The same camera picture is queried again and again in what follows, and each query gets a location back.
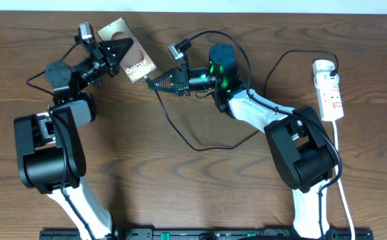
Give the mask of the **bronze Galaxy smartphone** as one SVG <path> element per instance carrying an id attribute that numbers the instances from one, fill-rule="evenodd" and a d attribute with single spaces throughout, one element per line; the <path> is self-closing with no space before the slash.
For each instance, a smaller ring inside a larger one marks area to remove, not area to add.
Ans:
<path id="1" fill-rule="evenodd" d="M 151 57 L 147 54 L 146 50 L 142 47 L 133 31 L 122 17 L 106 25 L 97 33 L 103 41 L 113 41 L 125 38 L 133 39 L 133 45 L 120 62 L 121 69 L 128 76 L 131 83 L 136 84 L 146 75 L 149 75 L 156 70 L 155 63 L 151 60 Z"/>

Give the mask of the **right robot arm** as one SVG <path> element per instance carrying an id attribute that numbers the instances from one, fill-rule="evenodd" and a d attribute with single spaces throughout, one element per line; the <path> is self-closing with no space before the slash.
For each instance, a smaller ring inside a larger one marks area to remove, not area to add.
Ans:
<path id="1" fill-rule="evenodd" d="M 301 238 L 324 239 L 330 231 L 325 196 L 342 174 L 341 157 L 316 112 L 309 106 L 284 107 L 258 95 L 238 74 L 234 49 L 211 47 L 208 66 L 192 69 L 189 40 L 169 46 L 181 65 L 147 79 L 155 93 L 190 95 L 210 91 L 220 112 L 265 134 L 274 165 L 294 197 L 294 230 Z"/>

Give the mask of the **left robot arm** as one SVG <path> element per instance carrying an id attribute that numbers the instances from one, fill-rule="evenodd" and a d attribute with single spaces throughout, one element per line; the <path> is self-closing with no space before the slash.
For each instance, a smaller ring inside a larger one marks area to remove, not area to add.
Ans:
<path id="1" fill-rule="evenodd" d="M 97 42 L 75 37 L 88 57 L 70 66 L 63 59 L 42 71 L 52 86 L 53 105 L 43 113 L 14 120 L 17 166 L 22 183 L 56 201 L 75 223 L 80 239 L 125 239 L 112 214 L 97 200 L 85 178 L 86 159 L 78 129 L 95 120 L 92 94 L 83 92 L 119 73 L 133 39 Z"/>

